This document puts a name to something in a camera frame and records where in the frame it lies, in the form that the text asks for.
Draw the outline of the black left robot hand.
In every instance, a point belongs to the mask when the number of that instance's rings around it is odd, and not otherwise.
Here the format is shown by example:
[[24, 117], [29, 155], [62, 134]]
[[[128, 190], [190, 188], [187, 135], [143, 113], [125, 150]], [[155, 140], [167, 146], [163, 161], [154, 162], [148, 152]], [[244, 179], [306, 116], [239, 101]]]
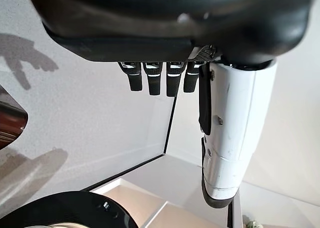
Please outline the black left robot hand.
[[199, 89], [206, 203], [235, 197], [264, 126], [276, 58], [303, 39], [314, 0], [31, 0], [48, 35], [93, 62], [116, 62], [130, 89]]

